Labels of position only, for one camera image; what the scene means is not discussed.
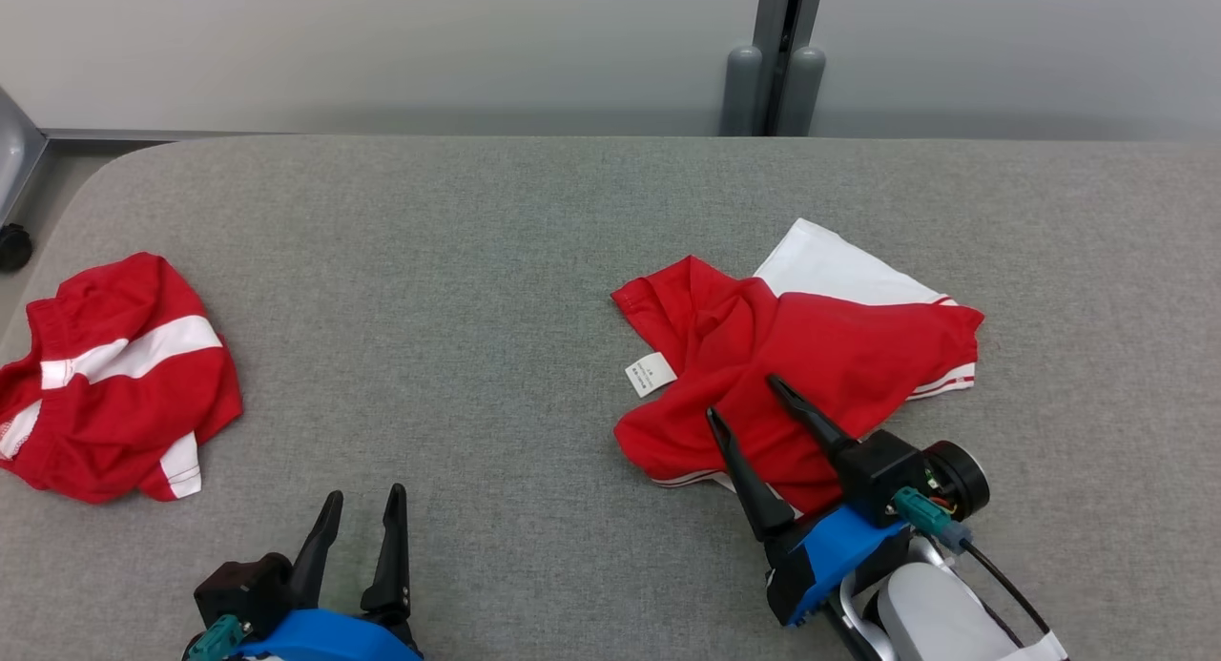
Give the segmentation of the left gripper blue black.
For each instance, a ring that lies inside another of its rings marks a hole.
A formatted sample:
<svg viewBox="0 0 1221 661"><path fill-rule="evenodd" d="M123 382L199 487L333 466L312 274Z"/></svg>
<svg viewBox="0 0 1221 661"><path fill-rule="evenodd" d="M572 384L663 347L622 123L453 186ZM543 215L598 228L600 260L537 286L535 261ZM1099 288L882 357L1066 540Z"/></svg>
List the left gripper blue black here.
<svg viewBox="0 0 1221 661"><path fill-rule="evenodd" d="M320 608L324 567L339 535L343 492L324 500L293 564L283 555L225 562L197 586L205 630L222 615L250 630L230 661L422 661L400 622L392 626ZM393 484L383 505L383 540L361 612L408 618L411 611L407 492Z"/></svg>

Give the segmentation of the grey partition post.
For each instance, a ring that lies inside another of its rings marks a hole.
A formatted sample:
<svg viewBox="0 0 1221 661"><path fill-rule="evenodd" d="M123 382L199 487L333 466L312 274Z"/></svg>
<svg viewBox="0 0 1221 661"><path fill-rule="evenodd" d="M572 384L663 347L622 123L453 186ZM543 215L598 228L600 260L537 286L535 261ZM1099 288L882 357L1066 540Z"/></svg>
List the grey partition post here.
<svg viewBox="0 0 1221 661"><path fill-rule="evenodd" d="M812 44L821 0L758 0L755 35L729 53L720 136L807 136L827 67Z"/></svg>

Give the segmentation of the red shorts with white stripes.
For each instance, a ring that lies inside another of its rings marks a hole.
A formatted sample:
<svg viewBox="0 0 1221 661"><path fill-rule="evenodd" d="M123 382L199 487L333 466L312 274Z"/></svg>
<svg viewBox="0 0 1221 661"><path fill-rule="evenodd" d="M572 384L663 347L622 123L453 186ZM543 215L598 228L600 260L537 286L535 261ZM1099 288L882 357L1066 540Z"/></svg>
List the red shorts with white stripes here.
<svg viewBox="0 0 1221 661"><path fill-rule="evenodd" d="M175 266L136 253L26 315L31 352L0 367L0 469L88 505L200 492L201 444L243 404L230 348Z"/></svg>

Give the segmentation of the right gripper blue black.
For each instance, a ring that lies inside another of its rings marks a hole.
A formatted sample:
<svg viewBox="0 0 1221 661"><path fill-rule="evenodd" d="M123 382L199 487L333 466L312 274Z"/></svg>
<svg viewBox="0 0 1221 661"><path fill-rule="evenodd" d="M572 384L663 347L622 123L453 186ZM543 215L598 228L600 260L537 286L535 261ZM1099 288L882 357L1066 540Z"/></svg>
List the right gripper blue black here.
<svg viewBox="0 0 1221 661"><path fill-rule="evenodd" d="M767 541L769 608L780 626L792 627L878 549L911 530L897 516L894 497L904 488L927 490L927 462L919 448L886 430L860 441L851 437L777 374L769 374L767 382L781 409L803 426L836 470L841 500L833 509L794 523L797 516L755 473L729 424L713 407L706 418L751 530L758 541Z"/></svg>

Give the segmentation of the grey cart leg with caster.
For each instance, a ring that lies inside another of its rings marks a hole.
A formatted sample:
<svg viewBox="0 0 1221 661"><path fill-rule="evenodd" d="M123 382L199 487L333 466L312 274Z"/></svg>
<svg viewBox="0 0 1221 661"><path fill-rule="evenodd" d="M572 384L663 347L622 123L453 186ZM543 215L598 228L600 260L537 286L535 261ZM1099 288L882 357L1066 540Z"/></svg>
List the grey cart leg with caster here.
<svg viewBox="0 0 1221 661"><path fill-rule="evenodd" d="M10 217L46 143L46 134L0 87L0 274L17 272L33 257L31 232Z"/></svg>

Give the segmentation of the red and white t-shirt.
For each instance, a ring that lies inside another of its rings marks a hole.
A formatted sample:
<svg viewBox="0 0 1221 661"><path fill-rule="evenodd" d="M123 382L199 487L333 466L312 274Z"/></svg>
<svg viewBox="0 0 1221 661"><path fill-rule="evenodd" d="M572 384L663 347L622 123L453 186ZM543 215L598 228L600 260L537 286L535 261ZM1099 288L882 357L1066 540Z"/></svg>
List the red and white t-shirt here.
<svg viewBox="0 0 1221 661"><path fill-rule="evenodd" d="M836 474L768 375L860 437L908 401L969 389L984 321L807 220L748 279L687 257L613 301L651 349L628 370L643 403L613 430L632 466L665 488L729 485L713 408L759 479L808 516L838 503Z"/></svg>

